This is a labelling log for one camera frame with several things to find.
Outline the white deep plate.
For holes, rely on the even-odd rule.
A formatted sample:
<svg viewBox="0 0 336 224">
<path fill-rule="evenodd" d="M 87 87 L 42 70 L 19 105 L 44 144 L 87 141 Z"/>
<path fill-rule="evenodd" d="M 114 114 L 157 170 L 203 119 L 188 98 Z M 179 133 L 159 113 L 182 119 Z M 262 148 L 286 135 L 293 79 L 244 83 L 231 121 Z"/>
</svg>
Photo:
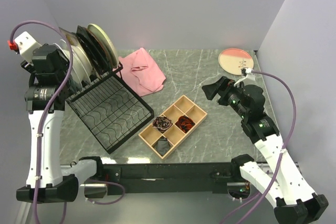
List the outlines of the white deep plate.
<svg viewBox="0 0 336 224">
<path fill-rule="evenodd" d="M 53 43 L 53 45 L 60 49 L 64 57 L 66 57 L 68 59 L 68 62 L 70 62 L 70 52 L 68 50 L 66 42 L 61 39 L 59 43 Z"/>
</svg>

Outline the pink and cream plate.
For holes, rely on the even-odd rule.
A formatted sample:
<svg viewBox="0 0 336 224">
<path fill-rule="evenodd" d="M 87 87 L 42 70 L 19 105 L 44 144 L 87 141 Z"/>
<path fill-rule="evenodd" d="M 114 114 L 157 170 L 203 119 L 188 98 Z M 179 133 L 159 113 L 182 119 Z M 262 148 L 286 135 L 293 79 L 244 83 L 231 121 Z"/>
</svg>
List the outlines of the pink and cream plate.
<svg viewBox="0 0 336 224">
<path fill-rule="evenodd" d="M 236 76 L 241 75 L 242 69 L 254 67 L 252 56 L 238 48 L 223 50 L 218 56 L 218 62 L 223 70 Z"/>
</svg>

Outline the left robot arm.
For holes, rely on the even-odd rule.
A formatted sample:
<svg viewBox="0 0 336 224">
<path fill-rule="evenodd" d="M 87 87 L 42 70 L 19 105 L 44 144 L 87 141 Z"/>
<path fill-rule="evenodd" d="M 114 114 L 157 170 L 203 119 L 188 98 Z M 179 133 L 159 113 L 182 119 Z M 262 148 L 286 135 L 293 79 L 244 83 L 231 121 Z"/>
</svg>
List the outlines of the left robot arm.
<svg viewBox="0 0 336 224">
<path fill-rule="evenodd" d="M 73 202 L 86 180 L 99 183 L 105 170 L 98 156 L 83 157 L 69 169 L 61 169 L 60 131 L 67 98 L 73 93 L 70 80 L 63 83 L 69 59 L 55 45 L 33 50 L 33 70 L 25 94 L 31 128 L 31 154 L 26 185 L 17 189 L 22 202 Z"/>
</svg>

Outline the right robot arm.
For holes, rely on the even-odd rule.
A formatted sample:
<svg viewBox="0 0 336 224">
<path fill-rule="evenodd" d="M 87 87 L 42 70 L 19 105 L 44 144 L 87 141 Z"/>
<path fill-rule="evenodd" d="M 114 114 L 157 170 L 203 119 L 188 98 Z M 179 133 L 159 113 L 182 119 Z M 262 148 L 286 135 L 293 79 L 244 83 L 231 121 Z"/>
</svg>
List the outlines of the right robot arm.
<svg viewBox="0 0 336 224">
<path fill-rule="evenodd" d="M 260 192 L 260 200 L 266 199 L 272 205 L 278 223 L 317 221 L 328 207 L 328 200 L 306 182 L 289 155 L 275 122 L 264 111 L 263 89 L 223 76 L 202 90 L 208 100 L 219 95 L 218 104 L 230 106 L 239 115 L 244 133 L 273 173 L 269 176 L 244 154 L 232 159 L 232 179 L 250 182 Z"/>
</svg>

